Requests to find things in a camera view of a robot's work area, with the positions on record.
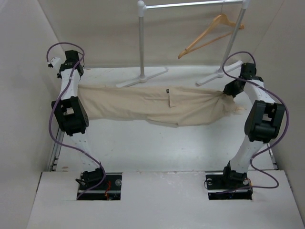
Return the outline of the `beige trousers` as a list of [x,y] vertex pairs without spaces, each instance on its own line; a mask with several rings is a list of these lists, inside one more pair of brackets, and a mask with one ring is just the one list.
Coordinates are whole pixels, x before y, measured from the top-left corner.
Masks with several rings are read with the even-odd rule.
[[146,120],[195,126],[209,125],[245,110],[222,91],[188,86],[80,85],[78,97],[91,120]]

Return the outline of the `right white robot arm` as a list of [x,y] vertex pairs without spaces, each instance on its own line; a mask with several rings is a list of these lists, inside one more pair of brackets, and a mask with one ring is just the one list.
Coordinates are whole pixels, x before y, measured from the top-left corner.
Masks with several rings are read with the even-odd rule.
[[244,125],[244,140],[221,175],[206,175],[207,189],[220,195],[234,191],[251,192],[247,172],[253,156],[272,139],[277,138],[285,113],[284,104],[277,103],[265,89],[263,79],[256,76],[254,63],[243,63],[240,75],[223,90],[224,94],[233,97],[242,92],[246,93],[252,104]]

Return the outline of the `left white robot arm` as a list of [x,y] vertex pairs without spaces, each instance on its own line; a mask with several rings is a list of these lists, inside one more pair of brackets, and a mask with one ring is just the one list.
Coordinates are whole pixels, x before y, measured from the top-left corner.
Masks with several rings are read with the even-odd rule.
[[66,51],[65,57],[64,62],[61,62],[60,58],[53,58],[50,62],[59,71],[57,77],[61,79],[60,95],[51,103],[53,116],[61,131],[74,142],[74,145],[67,147],[79,151],[86,165],[97,165],[94,171],[83,172],[76,181],[85,191],[102,190],[107,185],[106,174],[100,160],[96,159],[90,150],[86,135],[89,118],[78,97],[78,84],[84,74],[81,57],[75,50]]

